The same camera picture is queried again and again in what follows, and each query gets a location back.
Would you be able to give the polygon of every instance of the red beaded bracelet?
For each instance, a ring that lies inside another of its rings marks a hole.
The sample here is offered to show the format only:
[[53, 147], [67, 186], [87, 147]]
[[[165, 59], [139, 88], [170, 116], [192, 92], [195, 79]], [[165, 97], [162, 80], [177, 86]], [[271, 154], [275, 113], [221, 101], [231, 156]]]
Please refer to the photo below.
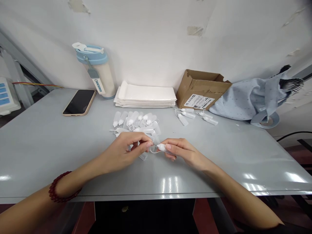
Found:
[[59, 182], [59, 180], [61, 178], [63, 178], [64, 176], [66, 176], [67, 174], [69, 174], [71, 171], [65, 172], [61, 175], [59, 175], [55, 180], [53, 180], [53, 183], [50, 186], [50, 190], [49, 190], [49, 196], [51, 197], [51, 200], [54, 202], [67, 202], [71, 199], [73, 199], [74, 197], [77, 197], [78, 193], [81, 191], [81, 189], [79, 189], [77, 192], [75, 192], [73, 195], [71, 195], [70, 197], [66, 197], [66, 198], [61, 198], [59, 197], [56, 192], [55, 192], [55, 186], [56, 184]]

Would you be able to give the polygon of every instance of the peeling paint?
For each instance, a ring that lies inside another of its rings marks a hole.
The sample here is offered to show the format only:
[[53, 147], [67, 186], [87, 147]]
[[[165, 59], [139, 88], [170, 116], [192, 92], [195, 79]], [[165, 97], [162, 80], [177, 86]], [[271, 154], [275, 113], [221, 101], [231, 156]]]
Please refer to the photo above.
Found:
[[79, 13], [88, 13], [91, 14], [90, 10], [85, 6], [82, 0], [69, 0], [68, 1], [69, 8], [73, 10], [73, 12]]
[[188, 35], [190, 36], [201, 36], [204, 32], [202, 27], [188, 26]]
[[286, 23], [284, 23], [284, 25], [282, 26], [285, 27], [286, 25], [288, 25], [291, 21], [293, 21], [301, 12], [303, 12], [305, 10], [306, 6], [303, 7], [302, 9], [296, 11], [295, 13], [292, 14], [292, 16], [288, 19], [288, 21]]
[[295, 51], [290, 52], [286, 57], [296, 56], [299, 54], [299, 52], [300, 52], [300, 49], [296, 49]]

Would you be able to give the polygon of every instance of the fingernail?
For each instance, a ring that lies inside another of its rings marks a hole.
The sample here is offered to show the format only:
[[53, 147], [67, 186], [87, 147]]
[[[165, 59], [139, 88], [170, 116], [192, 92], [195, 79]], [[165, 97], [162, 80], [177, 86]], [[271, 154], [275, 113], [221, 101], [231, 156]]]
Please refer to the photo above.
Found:
[[149, 148], [152, 146], [153, 143], [151, 143], [150, 141], [146, 144], [146, 148]]

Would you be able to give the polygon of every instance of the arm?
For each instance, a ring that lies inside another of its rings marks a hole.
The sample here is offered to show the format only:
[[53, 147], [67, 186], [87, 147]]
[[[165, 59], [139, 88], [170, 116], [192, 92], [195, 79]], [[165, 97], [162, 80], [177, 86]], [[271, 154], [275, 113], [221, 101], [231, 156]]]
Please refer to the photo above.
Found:
[[[283, 224], [267, 205], [201, 154], [187, 140], [166, 139], [162, 143], [166, 144], [168, 151], [182, 157], [188, 165], [209, 176], [231, 203], [240, 210], [251, 227], [269, 229]], [[176, 159], [174, 155], [166, 154], [166, 157], [174, 161]]]
[[[93, 178], [129, 166], [144, 151], [148, 152], [151, 141], [144, 133], [121, 133], [101, 155], [64, 176], [57, 183], [56, 194], [69, 197]], [[0, 214], [0, 233], [33, 233], [61, 206], [50, 199], [49, 187], [44, 187]]]

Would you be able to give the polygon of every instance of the stack of white envelopes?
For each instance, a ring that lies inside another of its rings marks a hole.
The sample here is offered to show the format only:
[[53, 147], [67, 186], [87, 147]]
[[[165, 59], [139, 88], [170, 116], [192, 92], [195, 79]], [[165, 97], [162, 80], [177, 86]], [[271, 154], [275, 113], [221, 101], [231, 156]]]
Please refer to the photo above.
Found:
[[176, 96], [172, 87], [137, 86], [123, 81], [114, 102], [120, 107], [166, 108], [175, 106]]

